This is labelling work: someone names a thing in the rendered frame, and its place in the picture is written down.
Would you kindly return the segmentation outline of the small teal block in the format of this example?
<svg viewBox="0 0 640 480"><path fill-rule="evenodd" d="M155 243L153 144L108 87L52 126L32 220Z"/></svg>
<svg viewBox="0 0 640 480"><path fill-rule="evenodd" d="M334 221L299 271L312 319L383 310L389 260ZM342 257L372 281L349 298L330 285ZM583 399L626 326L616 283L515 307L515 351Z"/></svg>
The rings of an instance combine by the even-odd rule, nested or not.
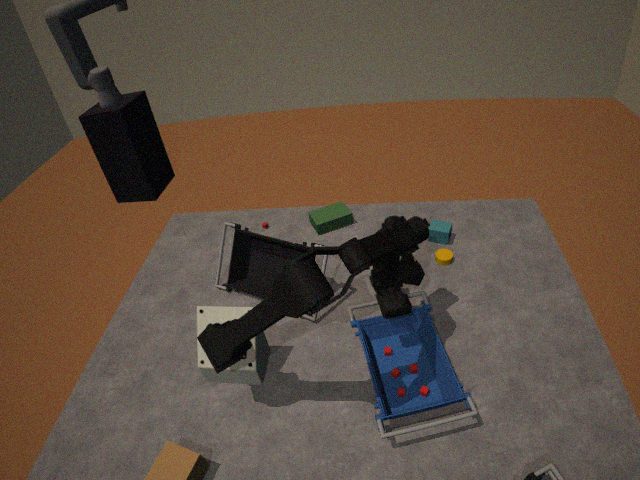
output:
<svg viewBox="0 0 640 480"><path fill-rule="evenodd" d="M428 241L448 245L451 236L452 223L433 219L429 228Z"/></svg>

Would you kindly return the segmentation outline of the green rectangular block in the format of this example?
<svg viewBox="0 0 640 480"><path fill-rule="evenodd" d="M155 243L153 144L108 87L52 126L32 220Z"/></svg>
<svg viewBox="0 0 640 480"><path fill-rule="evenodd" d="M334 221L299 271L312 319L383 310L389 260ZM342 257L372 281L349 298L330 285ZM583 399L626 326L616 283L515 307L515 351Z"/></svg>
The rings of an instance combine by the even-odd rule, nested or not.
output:
<svg viewBox="0 0 640 480"><path fill-rule="evenodd" d="M353 215L343 201L308 212L318 235L353 224Z"/></svg>

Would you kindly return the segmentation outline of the yellow short cylinder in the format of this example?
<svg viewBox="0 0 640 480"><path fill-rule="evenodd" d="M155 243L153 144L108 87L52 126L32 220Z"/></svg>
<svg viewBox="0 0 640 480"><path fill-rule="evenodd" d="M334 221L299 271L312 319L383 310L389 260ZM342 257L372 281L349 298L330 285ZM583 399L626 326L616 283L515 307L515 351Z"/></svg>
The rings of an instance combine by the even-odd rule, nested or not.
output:
<svg viewBox="0 0 640 480"><path fill-rule="evenodd" d="M453 260L453 253L448 249L439 249L435 252L435 262L441 265L448 265Z"/></svg>

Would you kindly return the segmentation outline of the blue plastic tray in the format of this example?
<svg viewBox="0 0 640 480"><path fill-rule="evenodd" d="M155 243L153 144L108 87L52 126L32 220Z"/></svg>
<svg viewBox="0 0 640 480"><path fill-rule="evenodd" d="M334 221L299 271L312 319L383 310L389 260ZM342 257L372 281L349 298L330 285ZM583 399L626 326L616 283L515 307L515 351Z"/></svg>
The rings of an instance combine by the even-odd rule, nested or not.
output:
<svg viewBox="0 0 640 480"><path fill-rule="evenodd" d="M471 393L463 393L445 353L439 335L429 316L431 305L411 309L410 314L385 319L376 316L351 321L358 332L369 373L376 392L381 413L376 421L404 417L453 403L466 403ZM391 347L391 356L385 357L384 347ZM418 373L410 373L410 364L417 364ZM400 376L394 378L391 371L397 368ZM422 386L429 388L427 397L420 395ZM405 388L405 397L398 397L398 387Z"/></svg>

